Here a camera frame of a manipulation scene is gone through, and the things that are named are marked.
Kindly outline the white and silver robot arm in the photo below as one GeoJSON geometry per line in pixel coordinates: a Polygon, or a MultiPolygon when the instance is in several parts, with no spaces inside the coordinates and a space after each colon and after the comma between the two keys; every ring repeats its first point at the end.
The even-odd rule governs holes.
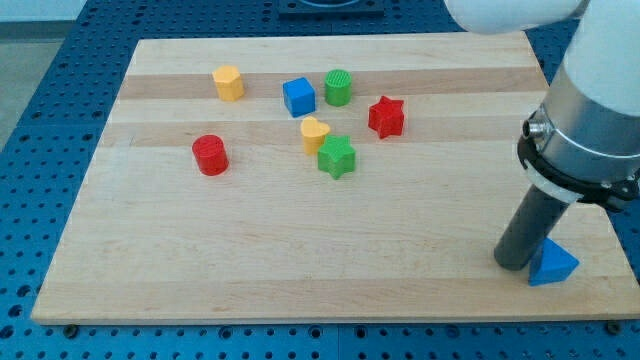
{"type": "Polygon", "coordinates": [[[639,195],[639,4],[636,1],[446,0],[463,29],[499,34],[580,24],[549,90],[522,125],[518,158],[532,184],[566,204],[623,210],[639,195]]]}

